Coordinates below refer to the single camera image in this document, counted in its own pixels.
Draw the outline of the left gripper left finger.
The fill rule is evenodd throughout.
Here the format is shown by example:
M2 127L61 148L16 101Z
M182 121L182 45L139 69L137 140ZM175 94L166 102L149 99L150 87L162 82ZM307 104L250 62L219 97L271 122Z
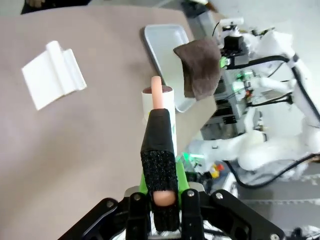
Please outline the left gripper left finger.
M147 240L151 231L150 203L145 176L125 191L118 202L104 198L67 230L61 240L113 240L126 233L126 240Z

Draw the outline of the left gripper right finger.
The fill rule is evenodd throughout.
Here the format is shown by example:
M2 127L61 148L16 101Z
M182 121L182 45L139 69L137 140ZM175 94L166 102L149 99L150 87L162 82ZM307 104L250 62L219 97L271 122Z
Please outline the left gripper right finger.
M262 217L226 190L208 195L187 182L182 160L176 163L181 209L181 238L204 240L204 221L232 240L284 240L282 229Z

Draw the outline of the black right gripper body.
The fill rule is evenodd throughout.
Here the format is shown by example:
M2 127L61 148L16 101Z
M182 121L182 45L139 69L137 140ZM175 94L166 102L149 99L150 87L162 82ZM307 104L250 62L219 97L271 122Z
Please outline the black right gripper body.
M221 57L225 57L225 62L227 63L226 68L221 68L221 62L219 60L221 69L235 70L249 66L249 49L244 42L243 36L226 36L224 38L224 46L220 50L220 53Z

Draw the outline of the person's hand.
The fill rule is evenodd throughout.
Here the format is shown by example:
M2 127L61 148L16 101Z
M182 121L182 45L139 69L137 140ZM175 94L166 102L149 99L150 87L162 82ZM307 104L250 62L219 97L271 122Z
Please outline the person's hand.
M32 8L41 8L46 0L26 0L25 3Z

